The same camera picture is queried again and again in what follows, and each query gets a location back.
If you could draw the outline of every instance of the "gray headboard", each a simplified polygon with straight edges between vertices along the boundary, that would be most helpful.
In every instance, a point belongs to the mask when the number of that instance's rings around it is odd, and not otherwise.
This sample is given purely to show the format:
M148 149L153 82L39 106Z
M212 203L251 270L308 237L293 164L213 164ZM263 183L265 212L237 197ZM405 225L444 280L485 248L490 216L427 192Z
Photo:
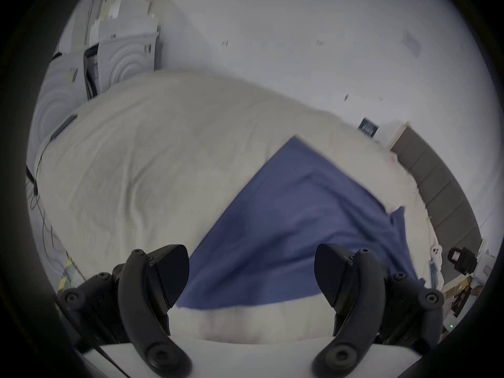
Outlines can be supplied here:
M481 234L476 217L450 170L412 128L404 130L391 150L416 180L438 242L443 247L441 273L447 283L459 275L447 259L450 248L465 246L478 253Z

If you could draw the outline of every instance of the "white wall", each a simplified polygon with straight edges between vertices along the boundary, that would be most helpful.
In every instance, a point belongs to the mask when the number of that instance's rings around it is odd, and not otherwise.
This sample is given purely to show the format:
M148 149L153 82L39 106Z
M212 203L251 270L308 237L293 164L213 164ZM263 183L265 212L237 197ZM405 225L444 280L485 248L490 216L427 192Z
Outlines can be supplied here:
M245 79L354 125L409 120L500 247L499 102L449 0L152 1L165 68Z

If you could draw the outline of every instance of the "bed sheet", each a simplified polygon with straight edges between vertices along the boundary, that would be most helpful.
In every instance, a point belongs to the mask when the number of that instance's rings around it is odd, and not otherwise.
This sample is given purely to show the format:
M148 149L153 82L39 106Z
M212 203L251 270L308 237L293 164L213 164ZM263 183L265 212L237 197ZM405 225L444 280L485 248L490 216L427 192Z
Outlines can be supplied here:
M48 145L39 192L85 277L110 272L135 248L181 243L191 255L294 135L365 187L387 213L405 207L413 267L429 285L435 234L415 180L394 154L330 113L236 80L155 72L112 87L81 106L79 117ZM170 311L174 334L226 342L330 336L333 327L334 311L322 294Z

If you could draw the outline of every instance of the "white duvet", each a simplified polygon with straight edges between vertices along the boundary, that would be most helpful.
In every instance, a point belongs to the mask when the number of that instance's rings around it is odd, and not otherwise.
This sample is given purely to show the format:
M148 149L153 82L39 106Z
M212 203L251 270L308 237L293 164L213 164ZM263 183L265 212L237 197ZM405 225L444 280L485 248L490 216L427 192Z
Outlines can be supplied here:
M37 181L47 217L85 277L111 272L135 248L184 244L190 255L255 173L298 135L387 212L405 206L413 266L430 286L437 241L415 180L394 154L332 114L191 72L123 82L78 113L48 145ZM322 294L214 311L175 307L169 316L173 334L238 343L331 336L334 328Z

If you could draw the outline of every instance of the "blue blanket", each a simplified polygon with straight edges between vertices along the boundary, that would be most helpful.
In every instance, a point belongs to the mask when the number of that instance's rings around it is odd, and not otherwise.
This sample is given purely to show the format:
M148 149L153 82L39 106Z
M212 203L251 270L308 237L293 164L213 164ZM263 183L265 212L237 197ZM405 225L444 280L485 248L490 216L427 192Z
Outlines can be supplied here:
M392 273L416 279L404 208L388 215L366 189L292 138L191 255L189 281L177 304L217 309L318 294L313 262L321 243L369 249Z

